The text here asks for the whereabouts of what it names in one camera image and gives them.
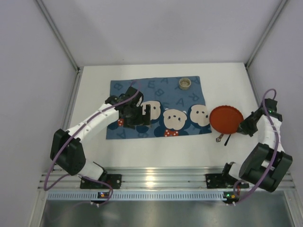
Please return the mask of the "red round plate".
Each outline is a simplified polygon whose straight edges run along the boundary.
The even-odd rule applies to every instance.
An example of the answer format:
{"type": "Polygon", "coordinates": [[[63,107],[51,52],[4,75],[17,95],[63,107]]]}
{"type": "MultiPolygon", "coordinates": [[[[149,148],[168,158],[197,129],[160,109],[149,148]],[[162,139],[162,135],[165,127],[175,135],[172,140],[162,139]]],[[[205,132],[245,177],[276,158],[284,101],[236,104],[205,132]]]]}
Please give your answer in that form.
{"type": "Polygon", "coordinates": [[[235,107],[222,105],[211,111],[209,116],[211,126],[221,134],[234,134],[241,122],[242,113],[235,107]]]}

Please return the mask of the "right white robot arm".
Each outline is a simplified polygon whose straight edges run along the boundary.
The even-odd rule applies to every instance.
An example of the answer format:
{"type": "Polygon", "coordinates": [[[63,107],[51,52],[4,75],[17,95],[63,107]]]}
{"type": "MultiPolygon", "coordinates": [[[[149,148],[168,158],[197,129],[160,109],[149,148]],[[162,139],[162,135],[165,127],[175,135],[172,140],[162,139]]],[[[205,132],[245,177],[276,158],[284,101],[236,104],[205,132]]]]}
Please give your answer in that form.
{"type": "Polygon", "coordinates": [[[276,190],[292,164],[292,156],[286,154],[281,144],[280,126],[282,115],[277,113],[277,101],[266,98],[260,107],[242,121],[237,132],[253,136],[258,133],[258,143],[243,164],[226,163],[222,177],[228,181],[236,179],[256,184],[260,179],[259,188],[268,192],[276,190]],[[274,158],[270,170],[264,178],[266,168],[274,158]]]}

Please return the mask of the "small beige cup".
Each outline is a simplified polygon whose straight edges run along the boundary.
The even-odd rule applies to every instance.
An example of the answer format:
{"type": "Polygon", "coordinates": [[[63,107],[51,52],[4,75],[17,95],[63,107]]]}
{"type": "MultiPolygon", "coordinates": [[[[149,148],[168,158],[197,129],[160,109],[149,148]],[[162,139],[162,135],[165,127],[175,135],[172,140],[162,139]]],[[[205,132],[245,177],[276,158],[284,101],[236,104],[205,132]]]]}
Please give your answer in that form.
{"type": "Polygon", "coordinates": [[[188,90],[191,87],[191,80],[189,78],[181,78],[178,86],[181,90],[188,90]]]}

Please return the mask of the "blue cartoon mouse placemat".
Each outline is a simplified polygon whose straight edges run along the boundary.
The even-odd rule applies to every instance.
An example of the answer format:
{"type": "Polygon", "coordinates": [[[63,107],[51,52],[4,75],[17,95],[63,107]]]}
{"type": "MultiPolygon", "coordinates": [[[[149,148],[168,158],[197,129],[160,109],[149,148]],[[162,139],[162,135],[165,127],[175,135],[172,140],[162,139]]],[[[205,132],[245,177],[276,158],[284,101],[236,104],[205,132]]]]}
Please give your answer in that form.
{"type": "Polygon", "coordinates": [[[143,112],[151,107],[150,126],[125,127],[120,118],[107,128],[106,139],[142,139],[174,137],[211,133],[209,113],[205,104],[199,76],[189,76],[187,90],[180,88],[180,77],[147,78],[137,80],[112,80],[110,94],[118,96],[130,86],[139,89],[144,98],[143,112]]]}

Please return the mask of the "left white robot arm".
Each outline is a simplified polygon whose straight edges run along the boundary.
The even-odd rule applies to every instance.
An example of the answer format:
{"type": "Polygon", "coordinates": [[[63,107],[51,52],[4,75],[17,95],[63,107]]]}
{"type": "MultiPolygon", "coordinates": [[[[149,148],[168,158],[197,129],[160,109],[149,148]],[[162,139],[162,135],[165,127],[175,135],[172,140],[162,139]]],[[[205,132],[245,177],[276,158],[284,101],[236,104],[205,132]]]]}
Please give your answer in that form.
{"type": "Polygon", "coordinates": [[[71,176],[104,181],[106,170],[86,158],[84,144],[119,120],[122,120],[123,127],[130,129],[151,123],[151,106],[143,105],[143,93],[134,87],[129,87],[119,96],[108,97],[97,111],[77,125],[57,130],[53,137],[51,160],[71,176]]]}

